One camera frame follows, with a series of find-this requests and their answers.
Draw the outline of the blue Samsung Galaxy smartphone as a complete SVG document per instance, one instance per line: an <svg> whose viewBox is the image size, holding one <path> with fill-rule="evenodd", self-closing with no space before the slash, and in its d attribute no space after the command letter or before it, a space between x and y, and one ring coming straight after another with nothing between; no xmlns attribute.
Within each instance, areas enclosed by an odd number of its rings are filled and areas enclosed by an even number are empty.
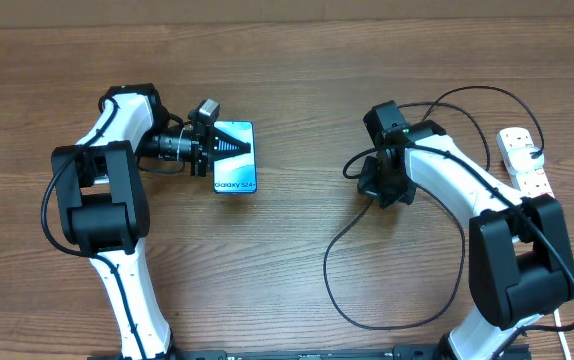
<svg viewBox="0 0 574 360"><path fill-rule="evenodd" d="M251 144L248 154L213 160L213 187L218 194L253 194L257 190L254 127L248 121L216 121L214 130Z"/></svg>

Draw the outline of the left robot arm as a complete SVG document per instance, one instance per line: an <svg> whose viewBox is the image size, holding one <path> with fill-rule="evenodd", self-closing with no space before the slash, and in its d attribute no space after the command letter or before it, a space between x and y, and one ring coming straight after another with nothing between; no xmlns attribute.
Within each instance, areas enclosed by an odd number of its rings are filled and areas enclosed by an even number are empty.
<svg viewBox="0 0 574 360"><path fill-rule="evenodd" d="M186 119L170 113L151 83L113 86L100 116L76 144L56 148L43 199L57 198L64 252L90 261L106 289L121 336L121 359L191 359L179 350L155 296L146 261L150 211L144 158L173 161L213 177L217 194L257 190L254 125L222 120L203 100Z"/></svg>

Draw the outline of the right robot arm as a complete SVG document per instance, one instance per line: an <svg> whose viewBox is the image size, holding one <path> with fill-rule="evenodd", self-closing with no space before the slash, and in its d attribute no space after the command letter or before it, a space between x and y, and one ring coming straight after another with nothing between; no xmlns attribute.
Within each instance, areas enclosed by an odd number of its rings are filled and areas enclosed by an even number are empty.
<svg viewBox="0 0 574 360"><path fill-rule="evenodd" d="M469 233L474 307L435 346L397 346L427 359L526 359L511 343L545 331L539 319L574 300L574 259L560 203L529 196L469 159L431 120L408 123L393 101L363 118L373 147L362 153L361 193L386 208L411 204L417 189L439 200ZM574 321L566 325L574 330Z"/></svg>

